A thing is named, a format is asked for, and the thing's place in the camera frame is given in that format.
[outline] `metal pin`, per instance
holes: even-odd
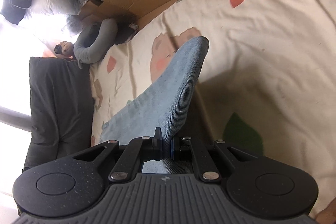
[[[127,178],[126,172],[114,172],[111,174],[111,179],[114,179],[114,180],[123,180],[126,178]]]
[[[208,171],[203,173],[203,178],[207,180],[215,180],[219,178],[219,174],[216,172]]]

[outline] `circular cap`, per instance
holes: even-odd
[[[294,188],[294,182],[282,174],[264,174],[255,180],[257,188],[269,195],[285,195]]]
[[[68,174],[51,173],[41,177],[37,189],[46,195],[61,195],[69,192],[75,186],[75,179]]]
[[[203,173],[203,178],[207,180],[215,180],[219,178],[219,174],[216,172],[208,171]]]
[[[114,172],[111,174],[111,179],[114,180],[123,180],[127,178],[127,173],[126,172]]]

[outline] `ribbed gray panel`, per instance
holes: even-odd
[[[23,214],[15,224],[313,224],[308,216],[264,220],[234,207],[218,185],[193,174],[138,174],[110,187],[104,198],[81,215],[41,219]]]

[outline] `beige bed sheet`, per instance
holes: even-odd
[[[212,137],[236,112],[266,156],[313,175],[312,214],[322,210],[336,196],[336,0],[178,1],[91,68],[95,143],[198,33],[210,41],[197,95]]]

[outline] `gray neck pillow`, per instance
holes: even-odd
[[[103,59],[114,45],[118,27],[114,19],[109,18],[84,28],[73,47],[78,64],[92,64]]]

